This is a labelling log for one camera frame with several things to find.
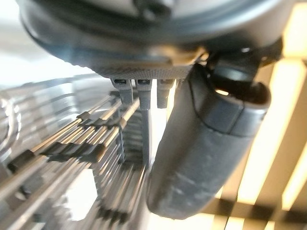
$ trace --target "metal rack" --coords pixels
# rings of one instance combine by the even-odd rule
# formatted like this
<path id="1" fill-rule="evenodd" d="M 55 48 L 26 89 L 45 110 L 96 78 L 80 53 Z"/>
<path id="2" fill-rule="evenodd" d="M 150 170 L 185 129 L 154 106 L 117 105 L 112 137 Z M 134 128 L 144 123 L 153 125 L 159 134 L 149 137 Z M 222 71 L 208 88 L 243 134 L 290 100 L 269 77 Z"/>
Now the metal rack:
<path id="1" fill-rule="evenodd" d="M 98 119 L 91 115 L 111 104 Z M 0 199 L 21 196 L 0 229 L 130 229 L 146 178 L 139 99 L 131 106 L 106 96 L 95 106 L 13 159 L 13 172 L 0 183 Z M 70 219 L 65 191 L 84 170 L 92 169 L 97 199 L 87 216 Z"/>

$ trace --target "metal rod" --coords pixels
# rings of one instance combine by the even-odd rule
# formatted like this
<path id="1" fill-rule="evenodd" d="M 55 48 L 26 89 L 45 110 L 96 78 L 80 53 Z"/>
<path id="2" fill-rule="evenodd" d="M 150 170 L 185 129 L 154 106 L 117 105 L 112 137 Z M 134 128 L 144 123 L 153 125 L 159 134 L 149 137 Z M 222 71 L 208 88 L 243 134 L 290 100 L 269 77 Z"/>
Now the metal rod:
<path id="1" fill-rule="evenodd" d="M 138 109 L 140 106 L 140 100 L 139 98 L 134 99 L 133 104 L 129 107 L 129 109 L 122 115 L 122 118 L 125 121 L 128 121 L 130 117 L 134 114 L 134 112 Z"/>
<path id="2" fill-rule="evenodd" d="M 104 105 L 106 102 L 110 100 L 110 96 L 106 96 L 104 99 L 100 100 L 97 104 L 95 104 L 90 110 L 88 110 L 89 114 L 92 114 L 97 109 L 99 109 L 102 105 Z"/>
<path id="3" fill-rule="evenodd" d="M 89 114 L 91 114 L 92 112 L 94 112 L 95 110 L 97 110 L 98 108 L 100 108 L 102 105 L 104 105 L 108 100 L 109 100 L 109 96 L 105 97 L 103 100 L 101 100 L 100 102 L 98 102 L 96 105 L 94 105 L 94 107 L 92 109 L 90 109 L 88 111 Z M 70 122 L 69 124 L 67 124 L 66 126 L 64 126 L 63 128 L 61 128 L 58 132 L 56 132 L 55 134 L 53 134 L 51 137 L 47 138 L 46 140 L 44 140 L 42 143 L 40 143 L 39 145 L 35 146 L 34 148 L 31 149 L 32 152 L 36 152 L 37 150 L 39 150 L 41 147 L 43 146 L 49 146 L 51 144 L 52 141 L 54 141 L 55 139 L 60 138 L 61 136 L 63 136 L 67 131 L 69 131 L 70 129 L 72 129 L 75 125 L 79 124 L 80 122 L 82 122 L 82 120 L 80 118 L 77 118 L 76 120 Z"/>
<path id="4" fill-rule="evenodd" d="M 112 151 L 111 151 L 111 153 L 108 155 L 107 159 L 106 159 L 106 160 L 103 162 L 103 164 L 101 165 L 101 167 L 100 167 L 100 169 L 99 169 L 99 174 L 100 174 L 100 173 L 103 173 L 103 172 L 106 170 L 107 166 L 109 165 L 109 163 L 110 163 L 111 159 L 114 157 L 114 155 L 117 153 L 118 149 L 119 149 L 119 145 L 116 145 L 116 146 L 112 149 Z"/>
<path id="5" fill-rule="evenodd" d="M 118 165 L 115 167 L 115 170 L 110 174 L 110 175 L 112 175 L 112 176 L 110 176 L 110 177 L 108 178 L 108 180 L 105 180 L 105 182 L 103 182 L 103 183 L 101 184 L 101 188 L 103 188 L 103 186 L 104 186 L 105 183 L 106 183 L 106 186 L 104 187 L 104 194 L 103 194 L 102 198 L 104 198 L 104 197 L 106 197 L 106 195 L 108 195 L 109 190 L 111 189 L 112 181 L 118 177 L 118 173 L 119 173 L 119 171 L 120 171 L 120 168 L 121 168 L 121 165 L 118 164 Z"/>
<path id="6" fill-rule="evenodd" d="M 108 120 L 121 106 L 121 101 L 117 100 L 115 104 L 100 117 L 102 120 Z"/>
<path id="7" fill-rule="evenodd" d="M 91 136 L 95 132 L 94 127 L 88 127 L 75 141 L 75 144 L 82 144 L 85 142 L 89 136 Z"/>
<path id="8" fill-rule="evenodd" d="M 124 199 L 125 193 L 128 189 L 128 185 L 133 176 L 133 165 L 129 167 L 127 170 L 127 175 L 125 177 L 124 183 L 121 185 L 119 191 L 117 191 L 117 195 L 115 199 L 111 203 L 111 209 L 118 209 L 119 205 L 121 204 L 122 200 Z"/>
<path id="9" fill-rule="evenodd" d="M 99 107 L 101 107 L 105 102 L 109 100 L 109 97 L 106 97 L 105 99 L 101 100 L 97 105 L 95 105 L 91 110 L 89 110 L 89 113 L 92 113 Z M 66 134 L 68 131 L 70 131 L 75 125 L 79 124 L 82 120 L 80 118 L 76 119 L 73 122 L 70 122 L 68 125 L 60 129 L 57 133 L 55 133 L 53 136 L 49 137 L 45 141 L 43 141 L 41 144 L 35 146 L 31 149 L 32 152 L 35 152 L 42 148 L 43 146 L 48 147 L 55 141 L 56 139 L 62 137 L 64 134 Z M 70 134 L 68 134 L 64 140 L 62 140 L 62 143 L 68 143 L 69 141 L 73 140 L 81 131 L 82 127 L 78 127 L 74 131 L 72 131 Z M 15 175 L 12 177 L 9 177 L 7 180 L 2 182 L 0 184 L 0 198 L 4 198 L 8 196 L 12 191 L 18 188 L 29 176 L 31 176 L 34 172 L 36 172 L 39 168 L 41 168 L 45 162 L 47 162 L 48 157 L 46 156 L 37 156 L 30 162 L 28 162 L 24 167 L 22 167 Z"/>
<path id="10" fill-rule="evenodd" d="M 60 170 L 49 183 L 39 188 L 27 201 L 0 224 L 0 229 L 20 229 L 77 165 L 78 161 L 76 159 L 68 160 L 66 166 Z M 90 166 L 90 164 L 83 165 L 84 168 Z"/>
<path id="11" fill-rule="evenodd" d="M 72 131 L 71 133 L 69 133 L 63 140 L 61 140 L 60 142 L 62 144 L 68 144 L 69 142 L 71 142 L 74 138 L 76 138 L 81 132 L 82 132 L 83 128 L 82 127 L 78 127 L 76 128 L 74 131 Z"/>
<path id="12" fill-rule="evenodd" d="M 48 157 L 39 155 L 22 167 L 12 177 L 7 178 L 0 184 L 0 198 L 3 199 L 16 190 L 29 176 L 41 168 Z"/>
<path id="13" fill-rule="evenodd" d="M 91 227 L 91 230 L 100 230 L 100 226 L 101 226 L 101 220 L 102 220 L 102 217 L 100 218 L 97 218 L 95 221 L 94 221 L 94 224 L 92 225 Z"/>
<path id="14" fill-rule="evenodd" d="M 99 130 L 97 130 L 97 132 L 94 135 L 91 136 L 91 138 L 88 140 L 88 143 L 92 145 L 96 144 L 105 133 L 106 133 L 106 127 L 103 126 Z"/>
<path id="15" fill-rule="evenodd" d="M 133 217 L 135 211 L 136 211 L 136 204 L 138 203 L 141 193 L 142 193 L 142 188 L 144 185 L 144 181 L 145 181 L 145 177 L 146 177 L 146 168 L 145 166 L 143 166 L 141 172 L 140 172 L 140 177 L 139 177 L 139 181 L 137 183 L 137 186 L 135 187 L 134 193 L 133 193 L 133 197 L 130 200 L 130 203 L 128 205 L 128 210 L 127 210 L 127 214 L 130 217 Z"/>
<path id="16" fill-rule="evenodd" d="M 36 152 L 37 150 L 39 150 L 41 147 L 43 147 L 44 145 L 47 145 L 47 147 L 52 143 L 52 141 L 54 141 L 55 139 L 60 138 L 61 136 L 63 136 L 66 132 L 68 132 L 69 130 L 71 130 L 75 125 L 79 124 L 82 120 L 80 118 L 76 119 L 73 122 L 70 122 L 68 125 L 66 125 L 65 127 L 63 127 L 62 129 L 60 129 L 57 133 L 55 133 L 54 135 L 52 135 L 51 137 L 47 138 L 46 140 L 44 140 L 42 143 L 40 143 L 39 145 L 35 146 L 34 148 L 31 149 L 32 152 Z"/>
<path id="17" fill-rule="evenodd" d="M 112 162 L 110 168 L 108 169 L 108 171 L 106 172 L 106 177 L 108 177 L 110 175 L 110 173 L 115 169 L 116 167 L 116 164 L 118 163 L 120 159 L 120 155 L 117 155 L 114 159 L 114 161 Z M 104 173 L 104 169 L 102 169 L 100 172 L 99 172 L 99 175 L 101 176 L 102 174 Z"/>

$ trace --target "metal grill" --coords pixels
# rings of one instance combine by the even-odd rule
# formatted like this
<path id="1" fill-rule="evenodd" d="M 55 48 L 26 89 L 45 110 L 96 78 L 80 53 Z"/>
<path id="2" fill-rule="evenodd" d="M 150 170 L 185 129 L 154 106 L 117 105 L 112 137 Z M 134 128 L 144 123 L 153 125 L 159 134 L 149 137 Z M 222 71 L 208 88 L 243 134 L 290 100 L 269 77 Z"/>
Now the metal grill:
<path id="1" fill-rule="evenodd" d="M 143 136 L 148 138 L 148 133 L 143 133 L 143 127 L 148 126 L 144 125 L 148 122 L 148 114 L 136 111 L 139 107 L 138 98 L 128 107 L 122 106 L 120 99 L 114 96 L 102 96 L 103 91 L 97 97 L 86 99 L 88 91 L 93 97 L 96 96 L 93 93 L 95 89 L 101 87 L 72 89 L 76 81 L 88 80 L 86 78 L 95 79 L 95 76 L 40 82 L 25 86 L 26 89 L 22 86 L 5 91 L 11 100 L 12 95 L 18 95 L 22 90 L 30 95 L 22 94 L 21 98 L 14 97 L 14 101 L 10 102 L 16 114 L 21 114 L 22 118 L 18 121 L 20 124 L 17 124 L 19 128 L 16 134 L 4 136 L 11 141 L 2 148 L 1 166 L 3 171 L 8 172 L 8 168 L 13 174 L 7 173 L 0 183 L 0 229 L 131 229 L 134 224 L 131 222 L 139 208 L 148 165 L 147 158 L 143 158 L 143 151 L 148 152 L 149 147 L 149 140 L 143 140 Z M 61 92 L 62 96 L 55 97 L 50 93 L 53 87 L 61 88 L 67 84 L 73 92 Z M 104 91 L 106 94 L 112 87 L 104 85 L 100 89 L 107 89 Z M 42 92 L 38 95 L 48 98 L 39 98 L 43 102 L 33 104 L 37 100 L 33 95 L 40 90 Z M 77 104 L 87 107 L 97 102 L 98 98 L 99 102 L 87 113 L 80 114 L 52 136 L 50 132 L 45 132 L 43 138 L 35 140 L 32 135 L 34 131 L 26 129 L 33 124 L 38 126 L 39 119 L 44 124 L 35 131 L 56 129 L 50 128 L 52 125 L 61 127 L 79 112 Z M 67 105 L 61 100 L 70 100 L 75 104 Z M 51 107 L 51 112 L 45 111 L 44 106 Z M 3 116 L 3 125 L 8 130 L 11 128 L 9 121 L 11 118 L 14 120 L 13 116 L 18 116 L 16 114 L 6 113 Z M 50 119 L 48 114 L 54 116 L 54 122 L 45 123 Z M 17 151 L 24 150 L 27 145 L 18 146 L 17 149 L 14 146 L 24 144 L 27 136 L 34 138 L 31 144 L 36 141 L 39 144 L 20 154 Z M 74 220 L 71 210 L 67 208 L 66 192 L 85 169 L 93 171 L 97 199 L 84 219 Z"/>

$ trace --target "white light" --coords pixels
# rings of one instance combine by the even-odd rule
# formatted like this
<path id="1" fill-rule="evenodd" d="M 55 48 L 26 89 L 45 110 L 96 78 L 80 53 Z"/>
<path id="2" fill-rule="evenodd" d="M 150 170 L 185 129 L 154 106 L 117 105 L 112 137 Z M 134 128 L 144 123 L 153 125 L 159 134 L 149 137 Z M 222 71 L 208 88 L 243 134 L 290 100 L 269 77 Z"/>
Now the white light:
<path id="1" fill-rule="evenodd" d="M 274 230 L 275 228 L 275 222 L 274 221 L 268 221 L 267 226 L 265 226 L 264 230 Z"/>
<path id="2" fill-rule="evenodd" d="M 307 58 L 307 3 L 296 3 L 283 35 L 286 58 Z"/>
<path id="3" fill-rule="evenodd" d="M 241 230 L 243 229 L 244 219 L 229 217 L 225 230 Z"/>
<path id="4" fill-rule="evenodd" d="M 97 190 L 91 169 L 83 170 L 71 183 L 65 196 L 71 219 L 79 221 L 84 219 L 97 198 Z"/>
<path id="5" fill-rule="evenodd" d="M 229 92 L 226 92 L 224 90 L 215 90 L 218 94 L 221 94 L 221 95 L 225 95 L 225 96 L 228 96 L 229 95 Z"/>
<path id="6" fill-rule="evenodd" d="M 286 211 L 290 210 L 306 181 L 307 181 L 307 143 L 291 175 L 291 178 L 283 192 L 283 210 Z"/>
<path id="7" fill-rule="evenodd" d="M 300 60 L 284 59 L 276 64 L 270 82 L 272 103 L 251 147 L 238 202 L 255 204 L 288 127 L 306 73 Z"/>

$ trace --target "blurred background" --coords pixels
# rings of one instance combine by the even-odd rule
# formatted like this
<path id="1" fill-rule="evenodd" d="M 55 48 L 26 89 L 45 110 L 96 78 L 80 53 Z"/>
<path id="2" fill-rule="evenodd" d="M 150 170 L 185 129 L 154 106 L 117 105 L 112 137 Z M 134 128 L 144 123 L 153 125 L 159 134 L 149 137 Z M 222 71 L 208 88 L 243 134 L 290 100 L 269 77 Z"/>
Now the blurred background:
<path id="1" fill-rule="evenodd" d="M 307 2 L 298 2 L 284 31 L 283 58 L 257 76 L 272 91 L 271 108 L 253 145 L 215 199 L 186 220 L 151 215 L 149 230 L 307 229 L 306 22 Z M 0 76 L 0 95 L 5 98 L 1 107 L 14 100 L 24 114 L 18 144 L 1 161 L 39 143 L 113 90 L 109 79 L 38 47 L 22 28 L 13 0 L 0 2 Z M 51 79 L 58 79 L 57 84 Z M 45 101 L 51 103 L 41 106 Z M 152 100 L 153 152 L 172 108 L 171 104 L 158 110 L 155 105 Z M 1 123 L 1 137 L 5 132 L 6 123 Z"/>

